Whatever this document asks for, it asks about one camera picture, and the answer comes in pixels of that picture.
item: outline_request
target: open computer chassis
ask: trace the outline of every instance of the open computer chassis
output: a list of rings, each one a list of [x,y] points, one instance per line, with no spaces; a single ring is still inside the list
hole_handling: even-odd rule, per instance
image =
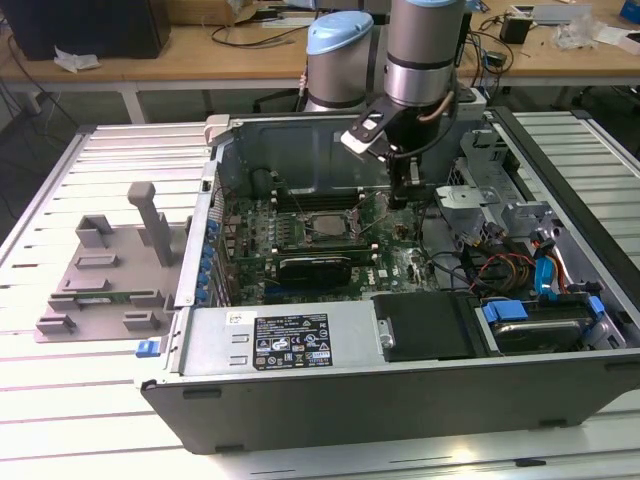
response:
[[[353,118],[210,122],[141,383],[188,450],[570,426],[640,384],[640,273],[510,112],[458,122],[401,211]]]

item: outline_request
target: computer case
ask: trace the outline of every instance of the computer case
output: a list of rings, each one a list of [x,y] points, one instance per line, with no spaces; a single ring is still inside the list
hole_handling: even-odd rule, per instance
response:
[[[98,58],[156,58],[169,40],[166,0],[0,0],[29,60],[48,60],[54,46]]]

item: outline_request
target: power supply label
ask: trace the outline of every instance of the power supply label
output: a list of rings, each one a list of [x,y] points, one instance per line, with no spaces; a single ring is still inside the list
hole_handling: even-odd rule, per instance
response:
[[[256,370],[332,365],[329,322],[325,313],[257,317],[253,338]]]

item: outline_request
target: light blue robot joint cap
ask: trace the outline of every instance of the light blue robot joint cap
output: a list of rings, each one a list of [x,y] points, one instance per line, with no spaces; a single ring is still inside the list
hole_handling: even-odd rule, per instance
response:
[[[405,0],[406,2],[412,3],[418,7],[425,8],[438,8],[438,7],[446,7],[447,5],[451,5],[453,3],[459,2],[460,0]]]
[[[307,55],[333,52],[364,37],[373,28],[365,12],[337,12],[320,17],[309,27]]]

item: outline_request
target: blue latch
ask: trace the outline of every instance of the blue latch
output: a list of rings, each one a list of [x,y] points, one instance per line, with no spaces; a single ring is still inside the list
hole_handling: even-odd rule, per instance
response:
[[[138,344],[136,350],[136,357],[138,358],[150,358],[160,356],[160,342],[156,340],[142,340]]]
[[[482,307],[487,322],[510,322],[529,318],[520,300],[496,300]]]
[[[206,290],[203,290],[202,288],[196,288],[196,301],[206,302],[207,298],[209,298],[209,294]]]
[[[198,285],[206,286],[209,283],[209,276],[206,273],[198,274]]]
[[[596,320],[600,320],[604,316],[605,308],[602,304],[602,300],[600,300],[598,297],[590,296],[587,300],[587,304],[589,305],[589,308],[591,309],[591,312],[593,313]]]
[[[203,258],[200,260],[200,268],[205,271],[211,270],[211,262],[206,258]]]
[[[549,300],[556,300],[558,295],[551,290],[553,283],[553,262],[547,257],[541,257],[536,260],[536,276],[534,285],[538,295],[547,295]]]
[[[213,249],[213,247],[211,247],[211,245],[205,245],[202,248],[202,255],[205,256],[206,258],[213,257],[214,252],[215,250]]]

